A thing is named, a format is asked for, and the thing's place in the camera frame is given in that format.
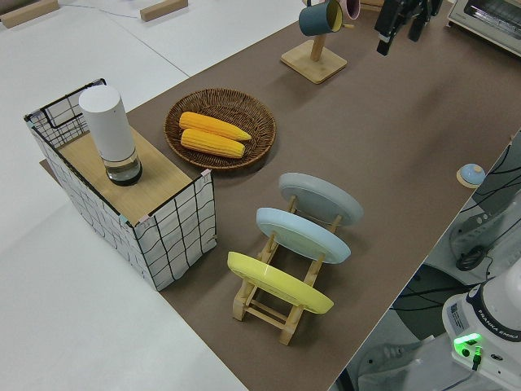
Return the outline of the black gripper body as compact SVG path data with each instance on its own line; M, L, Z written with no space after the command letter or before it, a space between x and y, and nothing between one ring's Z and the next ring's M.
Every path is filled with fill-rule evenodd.
M405 9L408 15L437 15L442 3L442 0L411 0Z

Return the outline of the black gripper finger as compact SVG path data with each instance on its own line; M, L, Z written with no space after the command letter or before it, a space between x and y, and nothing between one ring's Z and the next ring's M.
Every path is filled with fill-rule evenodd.
M407 1L385 0L374 29L379 33L377 52L387 55L394 38L403 25L403 11Z
M422 34L424 27L430 21L430 11L424 8L422 12L414 19L409 29L408 38L413 42L417 42Z

